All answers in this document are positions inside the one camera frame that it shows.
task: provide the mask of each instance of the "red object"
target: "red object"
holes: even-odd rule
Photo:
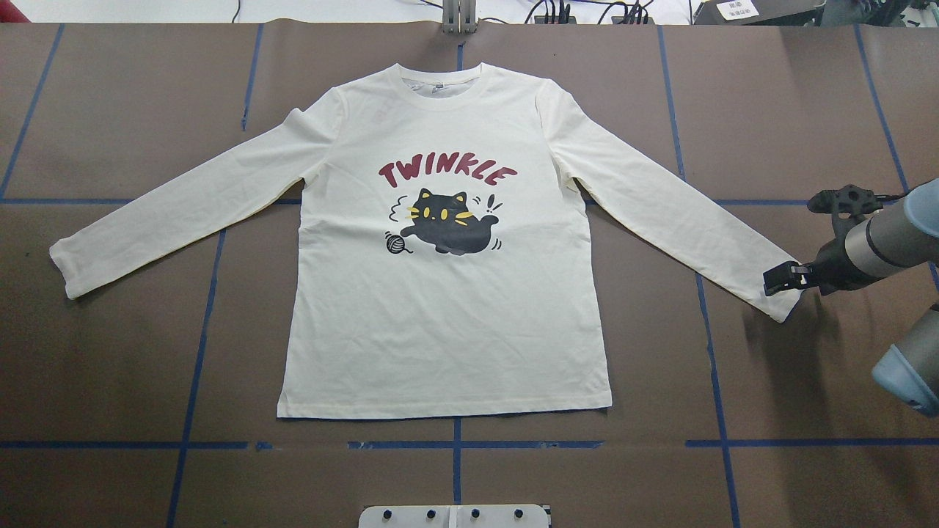
[[[9,0],[0,0],[0,22],[29,22],[29,19]]]

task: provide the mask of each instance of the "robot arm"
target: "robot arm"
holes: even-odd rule
[[[884,208],[885,201],[899,199]],[[939,261],[939,179],[906,196],[875,195],[848,185],[822,191],[809,210],[831,214],[835,238],[815,260],[784,262],[763,274],[766,295],[818,287],[822,295],[854,290],[927,261]],[[882,210],[878,214],[865,218]],[[939,415],[939,303],[873,369],[874,379],[917,411]]]

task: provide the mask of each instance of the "graphic print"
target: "graphic print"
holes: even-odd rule
[[[499,221],[495,215],[476,218],[467,209],[467,194],[433,194],[421,189],[410,211],[414,225],[401,230],[401,238],[388,237],[388,250],[392,253],[408,251],[404,238],[411,235],[433,244],[438,253],[465,255],[483,251],[492,239],[492,225]]]

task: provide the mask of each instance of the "red lettering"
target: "red lettering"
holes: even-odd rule
[[[476,157],[476,154],[473,154],[472,152],[467,152],[466,154],[464,154],[463,157],[460,158],[460,163],[456,164],[456,170],[454,170],[454,174],[457,174],[460,171],[463,171],[466,173],[467,176],[469,176],[470,168],[479,162],[479,160],[474,159],[475,157]]]
[[[492,173],[485,177],[485,182],[489,185],[495,185],[497,179],[503,179],[506,176],[512,176],[513,174],[518,174],[517,171],[510,169],[509,167],[503,167],[499,170],[494,170]]]
[[[483,179],[483,172],[494,164],[496,164],[496,162],[493,160],[484,161],[483,164],[476,167],[476,170],[472,171],[472,176],[476,179]]]
[[[400,172],[401,176],[405,177],[405,179],[417,178],[418,173],[421,172],[421,158],[423,158],[423,154],[414,154],[414,157],[411,158],[411,163],[407,165],[396,162],[398,172]]]
[[[381,176],[384,176],[385,179],[392,185],[392,187],[397,187],[398,182],[394,181],[393,170],[394,170],[394,163],[388,163],[387,165],[381,167],[381,170],[379,170],[378,173]]]
[[[430,174],[434,170],[434,156],[436,155],[437,155],[436,152],[431,152],[430,154],[427,154],[427,163],[425,163],[423,166],[424,174]]]
[[[459,152],[454,152],[449,156],[445,152],[441,152],[440,157],[437,158],[437,172],[450,172],[450,169],[454,168],[454,163],[456,163],[456,158],[459,155]]]

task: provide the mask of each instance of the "white floor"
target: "white floor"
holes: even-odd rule
[[[218,23],[230,22],[239,0],[12,0],[33,22],[70,23]],[[440,0],[430,0],[439,4]],[[643,5],[649,0],[641,0]],[[477,0],[479,18],[522,23],[538,0]],[[697,9],[700,0],[691,0]],[[596,23],[605,6],[574,2],[577,23]],[[648,6],[656,23],[688,24],[688,0],[653,0]],[[419,0],[241,0],[236,22],[260,23],[278,18],[305,22],[440,21],[442,11]],[[536,13],[544,14],[543,6]],[[621,16],[623,8],[611,15]]]

